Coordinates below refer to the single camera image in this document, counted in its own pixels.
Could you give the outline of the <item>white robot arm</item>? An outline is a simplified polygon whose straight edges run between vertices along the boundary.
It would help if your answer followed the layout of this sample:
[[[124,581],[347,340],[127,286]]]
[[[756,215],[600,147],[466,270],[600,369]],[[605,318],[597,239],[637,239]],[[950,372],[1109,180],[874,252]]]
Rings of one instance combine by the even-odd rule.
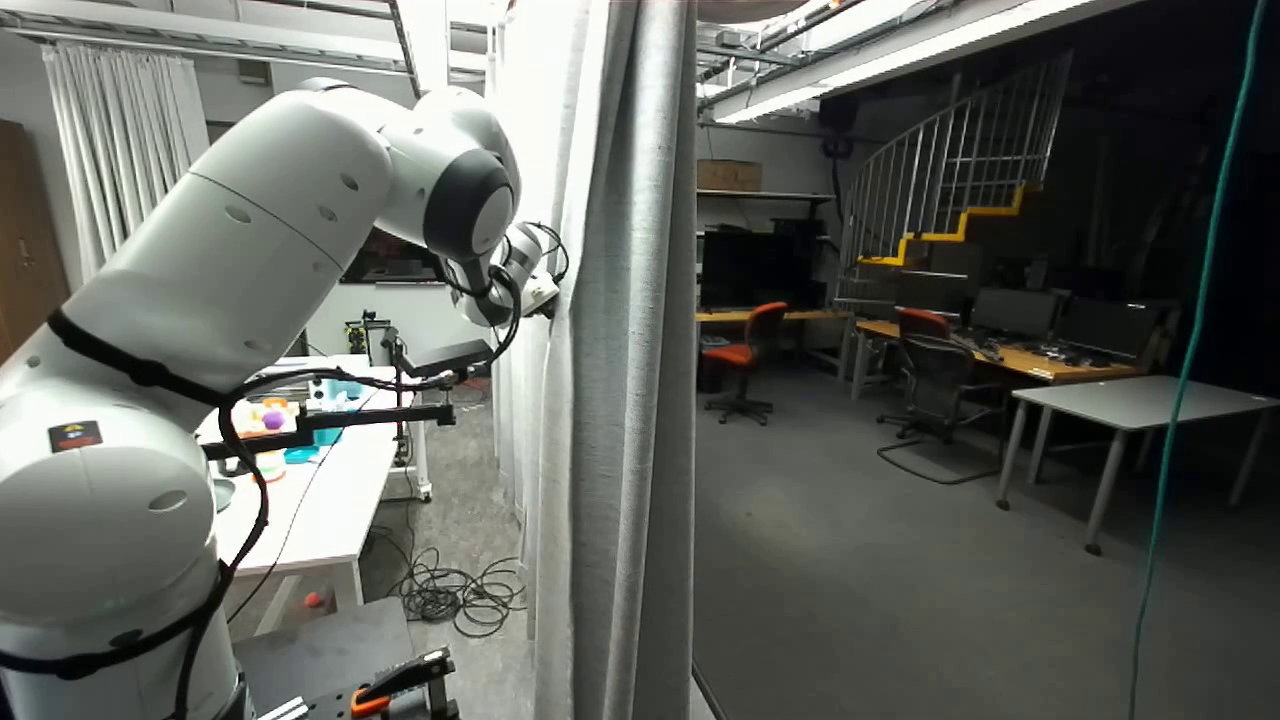
[[[17,720],[233,720],[196,428],[281,361],[371,233],[486,301],[521,172],[483,95],[308,79],[236,118],[0,372],[0,627]]]

